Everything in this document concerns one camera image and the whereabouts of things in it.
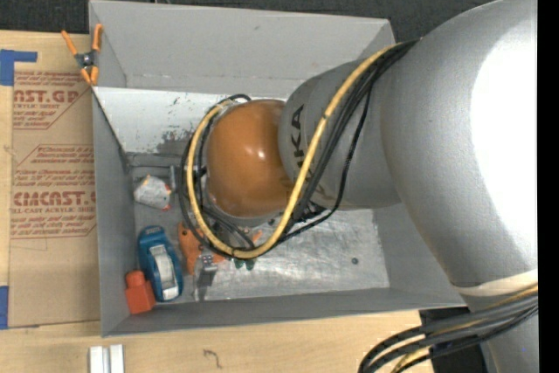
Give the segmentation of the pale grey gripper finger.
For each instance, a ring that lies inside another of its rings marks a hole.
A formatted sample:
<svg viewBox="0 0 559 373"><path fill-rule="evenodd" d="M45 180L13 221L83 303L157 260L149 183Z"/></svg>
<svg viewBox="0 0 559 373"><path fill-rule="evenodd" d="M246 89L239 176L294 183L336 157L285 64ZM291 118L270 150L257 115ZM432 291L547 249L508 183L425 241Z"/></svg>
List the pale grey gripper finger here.
<svg viewBox="0 0 559 373"><path fill-rule="evenodd" d="M217 264L211 254L201 254L195 263L194 292L195 301L205 301L208 289L212 286L217 273Z"/></svg>

